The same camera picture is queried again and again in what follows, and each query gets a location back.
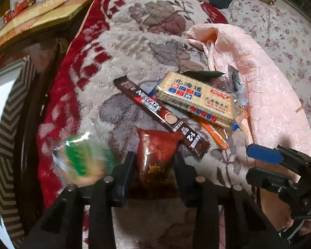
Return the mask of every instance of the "red chocolate wrapper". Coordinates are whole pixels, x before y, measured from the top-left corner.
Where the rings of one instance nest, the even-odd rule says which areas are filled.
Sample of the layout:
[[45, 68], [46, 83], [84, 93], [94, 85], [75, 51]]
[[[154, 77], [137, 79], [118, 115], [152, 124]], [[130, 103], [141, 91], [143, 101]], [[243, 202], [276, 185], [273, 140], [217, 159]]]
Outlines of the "red chocolate wrapper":
[[183, 135], [139, 128], [137, 131], [140, 139], [137, 148], [137, 167], [142, 184], [146, 187], [167, 185], [172, 158]]
[[198, 159], [203, 158], [210, 144], [180, 118], [176, 117], [153, 97], [148, 96], [145, 91], [131, 82], [127, 76], [115, 79], [114, 85], [135, 104], [140, 106], [153, 120], [162, 124], [169, 131], [179, 132], [183, 136], [183, 144], [188, 150]]

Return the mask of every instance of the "floral sheet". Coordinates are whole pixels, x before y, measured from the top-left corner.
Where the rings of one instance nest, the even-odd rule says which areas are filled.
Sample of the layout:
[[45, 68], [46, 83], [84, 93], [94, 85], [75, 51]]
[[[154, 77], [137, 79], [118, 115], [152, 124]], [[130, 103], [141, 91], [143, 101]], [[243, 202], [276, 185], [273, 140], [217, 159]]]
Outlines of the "floral sheet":
[[263, 48], [296, 92], [311, 128], [311, 24], [299, 14], [256, 0], [234, 0], [220, 10]]

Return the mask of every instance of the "red and white blanket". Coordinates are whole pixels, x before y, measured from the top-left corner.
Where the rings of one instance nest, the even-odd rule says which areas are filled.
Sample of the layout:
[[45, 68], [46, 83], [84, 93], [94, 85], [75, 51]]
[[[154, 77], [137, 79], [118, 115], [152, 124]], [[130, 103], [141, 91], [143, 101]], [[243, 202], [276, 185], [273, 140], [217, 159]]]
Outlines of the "red and white blanket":
[[[136, 150], [136, 127], [165, 130], [121, 94], [113, 80], [128, 75], [148, 92], [168, 71], [208, 70], [205, 54], [181, 37], [197, 23], [227, 21], [213, 6], [199, 0], [94, 0], [58, 70], [46, 118], [38, 130], [38, 177], [46, 207], [62, 189], [52, 171], [49, 138], [92, 132], [90, 119], [98, 118], [103, 140], [125, 158], [128, 151]], [[180, 146], [185, 160], [215, 183], [239, 183], [250, 192], [245, 181], [244, 134], [237, 130], [231, 148], [217, 150], [197, 122], [171, 110], [211, 143], [200, 162]], [[179, 199], [129, 200], [113, 212], [117, 248], [191, 248], [194, 219], [195, 210], [185, 208]], [[84, 230], [86, 247], [87, 220]]]

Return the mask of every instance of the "blue gripper pad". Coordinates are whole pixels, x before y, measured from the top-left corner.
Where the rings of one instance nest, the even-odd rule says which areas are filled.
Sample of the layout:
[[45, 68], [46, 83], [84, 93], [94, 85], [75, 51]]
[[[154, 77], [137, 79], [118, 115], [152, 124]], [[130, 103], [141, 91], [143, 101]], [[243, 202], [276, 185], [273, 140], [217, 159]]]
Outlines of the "blue gripper pad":
[[246, 148], [246, 154], [249, 157], [274, 165], [282, 163], [284, 160], [280, 152], [257, 144], [250, 144]]

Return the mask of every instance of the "pink fabric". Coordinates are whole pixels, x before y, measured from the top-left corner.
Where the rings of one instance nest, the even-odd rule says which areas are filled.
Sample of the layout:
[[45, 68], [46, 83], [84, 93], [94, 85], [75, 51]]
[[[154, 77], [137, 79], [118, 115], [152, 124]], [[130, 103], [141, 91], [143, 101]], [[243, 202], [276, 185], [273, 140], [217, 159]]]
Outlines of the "pink fabric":
[[254, 143], [271, 148], [286, 143], [311, 155], [311, 131], [301, 103], [254, 39], [229, 24], [197, 24], [186, 37], [204, 49], [210, 69], [226, 73], [230, 64], [239, 70], [248, 91]]
[[233, 0], [220, 11], [279, 67], [297, 94], [311, 129], [311, 23], [294, 10], [257, 0]]

